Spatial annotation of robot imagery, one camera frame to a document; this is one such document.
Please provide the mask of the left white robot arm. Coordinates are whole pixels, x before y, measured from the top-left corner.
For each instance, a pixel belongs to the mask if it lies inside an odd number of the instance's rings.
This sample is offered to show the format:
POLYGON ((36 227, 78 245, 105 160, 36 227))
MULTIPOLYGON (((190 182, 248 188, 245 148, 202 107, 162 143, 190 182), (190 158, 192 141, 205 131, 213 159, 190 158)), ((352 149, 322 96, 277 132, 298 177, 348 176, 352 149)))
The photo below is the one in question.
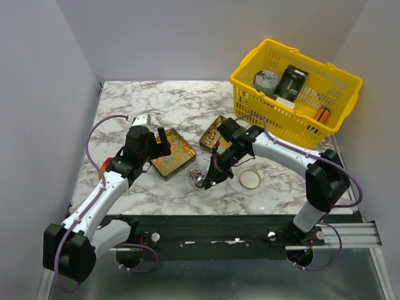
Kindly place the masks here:
POLYGON ((131 247, 138 241, 138 230, 120 219, 99 229, 113 204, 144 173, 143 166, 171 153, 164 128, 157 133, 146 126, 133 125, 124 146, 101 172, 93 192, 62 224, 50 224, 44 231, 42 265, 55 274, 78 283, 85 281, 97 259, 121 243, 131 247))

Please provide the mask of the silver metal scoop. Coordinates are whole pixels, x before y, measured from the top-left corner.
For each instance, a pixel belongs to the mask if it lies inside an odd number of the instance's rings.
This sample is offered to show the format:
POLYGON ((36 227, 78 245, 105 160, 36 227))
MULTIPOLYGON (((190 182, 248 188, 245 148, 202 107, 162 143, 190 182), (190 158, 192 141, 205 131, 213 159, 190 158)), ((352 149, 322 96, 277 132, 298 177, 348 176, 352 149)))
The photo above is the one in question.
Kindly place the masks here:
POLYGON ((195 185, 197 188, 203 188, 203 185, 204 185, 204 176, 195 175, 194 178, 193 178, 193 182, 194 182, 194 185, 195 185))

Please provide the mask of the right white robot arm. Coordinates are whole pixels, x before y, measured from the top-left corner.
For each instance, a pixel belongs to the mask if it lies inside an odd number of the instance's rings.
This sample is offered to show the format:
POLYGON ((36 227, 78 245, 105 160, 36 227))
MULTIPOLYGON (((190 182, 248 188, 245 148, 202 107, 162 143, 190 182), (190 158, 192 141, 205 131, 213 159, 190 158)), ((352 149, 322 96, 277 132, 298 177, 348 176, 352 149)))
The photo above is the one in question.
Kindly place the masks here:
POLYGON ((288 239, 296 245, 310 238, 310 230, 329 213, 350 187, 349 176, 335 151, 309 151, 291 143, 274 141, 264 129, 251 126, 244 129, 229 118, 218 133, 231 145, 222 153, 212 150, 211 161, 201 187, 209 189, 228 178, 233 178, 232 167, 244 156, 270 159, 285 166, 306 182, 306 203, 296 214, 287 230, 288 239))

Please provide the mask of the hinged candy tin box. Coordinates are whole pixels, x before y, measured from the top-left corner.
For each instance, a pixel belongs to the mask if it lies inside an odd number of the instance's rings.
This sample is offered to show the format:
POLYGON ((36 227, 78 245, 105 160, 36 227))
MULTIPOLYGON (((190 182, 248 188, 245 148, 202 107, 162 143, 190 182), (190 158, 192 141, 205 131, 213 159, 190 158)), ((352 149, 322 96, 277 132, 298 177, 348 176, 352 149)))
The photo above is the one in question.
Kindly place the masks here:
MULTIPOLYGON (((217 131, 217 128, 225 120, 226 117, 218 116, 200 137, 199 146, 202 150, 211 153, 213 147, 219 143, 218 150, 223 151, 231 145, 217 131)), ((171 154, 152 159, 151 165, 164 181, 169 181, 193 163, 196 160, 197 153, 192 144, 185 140, 175 129, 168 129, 166 137, 170 143, 171 154)))

